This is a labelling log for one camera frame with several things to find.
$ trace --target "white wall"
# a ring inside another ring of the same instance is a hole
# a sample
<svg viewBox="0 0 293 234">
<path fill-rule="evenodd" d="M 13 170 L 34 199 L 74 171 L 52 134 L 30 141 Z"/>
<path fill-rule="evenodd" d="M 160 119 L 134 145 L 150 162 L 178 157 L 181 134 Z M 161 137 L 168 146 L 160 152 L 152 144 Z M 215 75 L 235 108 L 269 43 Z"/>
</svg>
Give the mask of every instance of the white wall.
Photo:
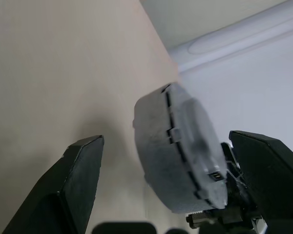
<svg viewBox="0 0 293 234">
<path fill-rule="evenodd" d="M 166 48 L 213 32 L 285 0 L 144 0 Z"/>
<path fill-rule="evenodd" d="M 138 0 L 0 0 L 0 233 L 69 144 L 101 134 L 86 233 L 108 220 L 188 226 L 146 196 L 132 128 L 136 101 L 177 78 Z"/>
<path fill-rule="evenodd" d="M 183 85 L 205 106 L 221 141 L 228 140 L 230 130 L 243 130 L 278 138 L 293 150 L 293 2 L 267 12 L 260 22 L 264 24 L 282 12 L 289 16 L 285 24 L 278 22 L 277 28 L 272 26 L 255 33 L 254 38 L 285 26 L 288 32 L 268 40 L 258 39 L 259 43 L 252 46 L 247 44 L 251 37 L 247 35 L 215 51 L 189 55 L 196 61 L 192 65 L 185 56 L 189 47 L 182 53 L 178 49 L 170 52 L 181 67 L 186 67 L 180 73 Z M 235 35 L 245 27 L 243 22 L 236 25 Z M 217 34 L 218 39 L 230 38 L 227 32 Z M 243 43 L 244 49 L 238 46 L 231 53 L 223 53 L 228 47 Z M 217 52 L 221 56 L 209 60 L 210 53 Z"/>
</svg>

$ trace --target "beige wall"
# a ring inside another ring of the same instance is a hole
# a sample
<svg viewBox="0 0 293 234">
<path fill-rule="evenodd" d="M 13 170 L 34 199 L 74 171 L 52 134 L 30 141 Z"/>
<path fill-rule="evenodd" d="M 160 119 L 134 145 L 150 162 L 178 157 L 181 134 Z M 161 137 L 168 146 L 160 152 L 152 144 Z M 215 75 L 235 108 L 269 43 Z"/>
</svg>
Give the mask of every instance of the beige wall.
<svg viewBox="0 0 293 234">
<path fill-rule="evenodd" d="M 144 0 L 166 48 L 236 23 L 285 0 Z"/>
<path fill-rule="evenodd" d="M 176 79 L 137 0 L 0 0 L 0 232 L 66 147 L 97 134 L 87 233 L 105 220 L 184 225 L 145 185 L 132 128 L 138 98 Z"/>
</svg>

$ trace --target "black plastic part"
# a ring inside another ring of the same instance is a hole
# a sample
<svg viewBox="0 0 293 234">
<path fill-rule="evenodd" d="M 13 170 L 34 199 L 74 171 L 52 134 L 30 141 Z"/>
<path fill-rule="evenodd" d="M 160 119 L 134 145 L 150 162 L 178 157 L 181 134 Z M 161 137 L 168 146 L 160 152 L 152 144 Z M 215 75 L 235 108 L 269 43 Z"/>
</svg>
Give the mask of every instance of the black plastic part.
<svg viewBox="0 0 293 234">
<path fill-rule="evenodd" d="M 70 145 L 36 183 L 4 234 L 84 234 L 103 153 L 103 136 Z"/>
<path fill-rule="evenodd" d="M 271 221 L 265 234 L 293 234 L 293 219 Z"/>
<path fill-rule="evenodd" d="M 96 226 L 92 234 L 156 234 L 156 229 L 146 222 L 107 222 Z"/>
<path fill-rule="evenodd" d="M 227 234 L 226 230 L 219 223 L 205 223 L 200 227 L 199 234 Z"/>
<path fill-rule="evenodd" d="M 213 172 L 209 175 L 214 181 L 224 180 L 225 178 L 219 172 Z"/>
<path fill-rule="evenodd" d="M 293 152 L 280 140 L 260 134 L 231 131 L 229 138 L 268 230 L 278 220 L 293 219 Z"/>
</svg>

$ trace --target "gray plastic casing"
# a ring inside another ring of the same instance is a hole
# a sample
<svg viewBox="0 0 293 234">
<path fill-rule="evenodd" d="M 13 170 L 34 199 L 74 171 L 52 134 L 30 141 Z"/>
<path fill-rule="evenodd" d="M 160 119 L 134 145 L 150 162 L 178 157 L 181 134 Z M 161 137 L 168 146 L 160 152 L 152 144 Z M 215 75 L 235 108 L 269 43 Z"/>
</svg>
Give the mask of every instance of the gray plastic casing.
<svg viewBox="0 0 293 234">
<path fill-rule="evenodd" d="M 145 179 L 159 199 L 179 214 L 223 209 L 227 165 L 199 101 L 172 83 L 139 99 L 134 112 Z"/>
</svg>

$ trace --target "white ceiling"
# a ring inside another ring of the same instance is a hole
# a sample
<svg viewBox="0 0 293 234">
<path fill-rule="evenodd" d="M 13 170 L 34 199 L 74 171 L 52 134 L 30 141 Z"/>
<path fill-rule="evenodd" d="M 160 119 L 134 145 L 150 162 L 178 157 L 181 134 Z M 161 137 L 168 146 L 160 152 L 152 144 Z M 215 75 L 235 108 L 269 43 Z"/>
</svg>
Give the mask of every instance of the white ceiling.
<svg viewBox="0 0 293 234">
<path fill-rule="evenodd" d="M 226 27 L 285 0 L 143 0 L 166 48 Z"/>
</svg>

